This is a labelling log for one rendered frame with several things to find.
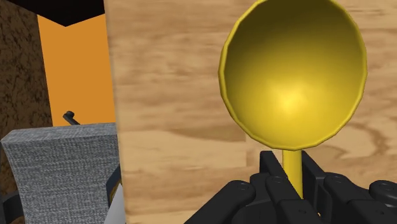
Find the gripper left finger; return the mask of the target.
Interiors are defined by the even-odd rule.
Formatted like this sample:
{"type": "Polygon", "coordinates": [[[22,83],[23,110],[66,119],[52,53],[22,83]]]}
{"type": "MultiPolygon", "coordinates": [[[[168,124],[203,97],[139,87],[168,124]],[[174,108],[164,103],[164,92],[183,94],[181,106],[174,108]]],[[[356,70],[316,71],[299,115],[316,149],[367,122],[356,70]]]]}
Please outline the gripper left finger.
{"type": "Polygon", "coordinates": [[[233,180],[184,224],[320,224],[300,198],[272,151],[260,152],[260,170],[248,182],[233,180]]]}

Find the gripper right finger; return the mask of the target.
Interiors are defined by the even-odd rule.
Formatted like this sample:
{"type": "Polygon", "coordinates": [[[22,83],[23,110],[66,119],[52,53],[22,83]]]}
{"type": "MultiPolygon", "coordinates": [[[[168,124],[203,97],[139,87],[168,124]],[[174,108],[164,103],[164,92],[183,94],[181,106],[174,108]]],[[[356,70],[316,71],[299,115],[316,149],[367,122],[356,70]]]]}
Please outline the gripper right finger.
{"type": "Polygon", "coordinates": [[[397,224],[397,183],[377,180],[368,189],[325,172],[302,152],[303,197],[324,224],[397,224]]]}

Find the yellow ladle spoon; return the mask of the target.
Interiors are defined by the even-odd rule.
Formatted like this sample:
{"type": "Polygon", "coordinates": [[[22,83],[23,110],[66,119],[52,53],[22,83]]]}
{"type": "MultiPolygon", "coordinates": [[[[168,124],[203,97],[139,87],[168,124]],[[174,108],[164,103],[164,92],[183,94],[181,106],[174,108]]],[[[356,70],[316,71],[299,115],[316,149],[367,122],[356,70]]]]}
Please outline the yellow ladle spoon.
{"type": "Polygon", "coordinates": [[[336,0],[256,0],[221,51],[221,96],[233,120],[282,151],[303,192],[302,150],[333,137],[353,116],[367,77],[359,28],[336,0]]]}

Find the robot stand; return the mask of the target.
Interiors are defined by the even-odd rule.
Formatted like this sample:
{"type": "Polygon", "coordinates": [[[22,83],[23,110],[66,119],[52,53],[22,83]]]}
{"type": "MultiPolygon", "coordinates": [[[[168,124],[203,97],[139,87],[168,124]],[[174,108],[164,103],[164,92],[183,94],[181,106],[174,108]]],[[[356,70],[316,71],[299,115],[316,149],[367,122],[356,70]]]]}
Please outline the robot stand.
{"type": "Polygon", "coordinates": [[[103,15],[104,0],[7,0],[64,27],[103,15]]]}

